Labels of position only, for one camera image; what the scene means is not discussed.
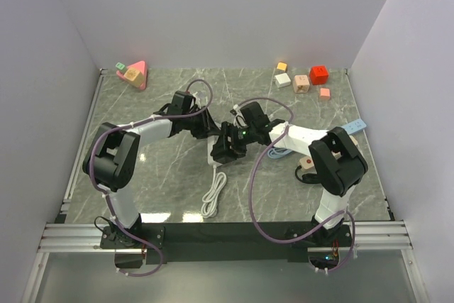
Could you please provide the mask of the small salmon cube adapter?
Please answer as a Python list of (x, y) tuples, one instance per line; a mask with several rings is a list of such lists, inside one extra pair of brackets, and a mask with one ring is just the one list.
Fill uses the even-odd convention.
[(319, 98), (322, 100), (329, 100), (331, 98), (331, 90), (329, 88), (320, 88), (319, 89)]

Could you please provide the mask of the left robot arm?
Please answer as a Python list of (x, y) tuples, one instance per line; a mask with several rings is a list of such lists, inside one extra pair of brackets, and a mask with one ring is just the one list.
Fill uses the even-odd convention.
[(116, 238), (132, 248), (142, 238), (140, 213), (127, 189), (133, 177), (139, 150), (146, 145), (189, 131), (196, 139), (220, 134), (208, 109), (196, 104), (189, 92), (175, 92), (172, 101), (149, 118), (125, 126), (105, 122), (100, 125), (89, 147), (82, 171), (94, 172), (95, 188), (105, 197), (111, 220), (118, 226)]

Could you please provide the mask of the red cube plug adapter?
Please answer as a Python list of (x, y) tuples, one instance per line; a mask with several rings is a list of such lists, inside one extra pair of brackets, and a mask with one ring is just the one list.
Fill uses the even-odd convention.
[(309, 78), (313, 85), (322, 85), (327, 83), (329, 72), (324, 65), (313, 66), (310, 70)]

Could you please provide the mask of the beige red power strip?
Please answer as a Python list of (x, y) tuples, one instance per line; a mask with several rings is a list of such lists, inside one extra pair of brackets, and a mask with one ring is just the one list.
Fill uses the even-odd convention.
[[(356, 147), (358, 147), (358, 141), (355, 139), (354, 136), (350, 136), (350, 139), (354, 143)], [(341, 153), (332, 153), (335, 159), (339, 159), (341, 157)], [(301, 168), (303, 173), (305, 172), (313, 172), (315, 170), (314, 162), (309, 156), (305, 156), (299, 160), (298, 167)]]

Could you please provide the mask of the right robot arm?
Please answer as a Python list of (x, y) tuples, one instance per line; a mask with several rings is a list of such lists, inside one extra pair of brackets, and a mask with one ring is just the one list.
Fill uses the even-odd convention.
[(350, 196), (367, 173), (368, 164), (345, 129), (336, 126), (329, 131), (314, 130), (294, 125), (291, 119), (271, 121), (259, 102), (259, 98), (252, 98), (235, 107), (245, 126), (223, 122), (210, 155), (225, 165), (243, 158), (248, 145), (258, 143), (266, 150), (278, 147), (309, 156), (323, 192), (314, 225), (305, 235), (326, 246), (348, 214)]

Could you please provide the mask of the small orange cube adapter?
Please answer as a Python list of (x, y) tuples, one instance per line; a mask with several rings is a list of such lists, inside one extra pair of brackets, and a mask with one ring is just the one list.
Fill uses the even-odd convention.
[(286, 72), (287, 71), (287, 63), (278, 62), (276, 66), (276, 70), (278, 72)]

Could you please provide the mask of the white cube adapter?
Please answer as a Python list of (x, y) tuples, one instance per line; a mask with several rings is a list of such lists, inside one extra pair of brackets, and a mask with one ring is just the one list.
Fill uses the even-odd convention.
[(274, 79), (275, 79), (275, 85), (277, 88), (287, 87), (292, 83), (289, 75), (286, 72), (275, 75)]

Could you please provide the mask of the pink cube adapter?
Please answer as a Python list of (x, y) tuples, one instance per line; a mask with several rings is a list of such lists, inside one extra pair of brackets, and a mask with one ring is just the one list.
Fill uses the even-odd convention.
[(296, 94), (305, 94), (309, 91), (310, 81), (307, 75), (295, 75), (292, 86)]

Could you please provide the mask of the light blue power strip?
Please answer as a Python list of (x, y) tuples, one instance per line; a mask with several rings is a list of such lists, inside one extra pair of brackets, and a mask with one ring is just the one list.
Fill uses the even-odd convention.
[(367, 124), (362, 119), (355, 119), (347, 124), (344, 124), (342, 128), (347, 132), (348, 135), (355, 135), (367, 128)]

